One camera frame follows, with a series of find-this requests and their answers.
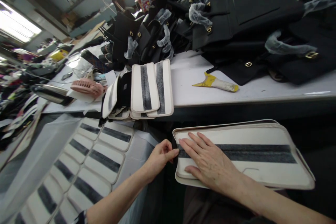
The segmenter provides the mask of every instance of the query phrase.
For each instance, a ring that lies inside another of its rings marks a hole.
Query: hand
[[[184,138],[179,140],[180,145],[195,161],[198,168],[187,166],[185,171],[191,173],[212,190],[233,197],[233,194],[239,190],[238,187],[244,175],[205,135],[197,133],[197,137],[190,132],[188,135],[194,142]]]
[[[141,167],[144,175],[147,177],[148,183],[155,179],[168,161],[173,163],[173,158],[179,154],[179,151],[179,149],[173,150],[172,143],[167,139],[154,148],[146,163]]]

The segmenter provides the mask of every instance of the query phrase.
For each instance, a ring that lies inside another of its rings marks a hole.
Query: black bag
[[[210,11],[203,16],[212,25],[196,25],[192,48],[226,41],[251,32],[267,32],[298,21],[304,13],[303,3],[297,0],[213,0]]]

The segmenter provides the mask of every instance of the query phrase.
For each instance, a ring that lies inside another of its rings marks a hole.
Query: phone
[[[67,73],[65,75],[63,75],[62,77],[62,81],[64,81],[65,79],[68,79],[69,77],[71,77],[73,75],[73,72]]]

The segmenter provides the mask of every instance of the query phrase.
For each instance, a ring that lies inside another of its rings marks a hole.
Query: gold clasp
[[[318,56],[318,53],[317,52],[309,52],[309,53],[307,53],[306,54],[306,58],[308,58],[308,59],[314,59],[314,58],[316,58]]]

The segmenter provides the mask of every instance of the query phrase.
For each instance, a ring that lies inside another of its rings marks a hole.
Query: window
[[[4,33],[26,43],[41,32],[41,29],[29,22],[4,2],[0,1],[0,4],[3,6],[0,10],[0,29]]]

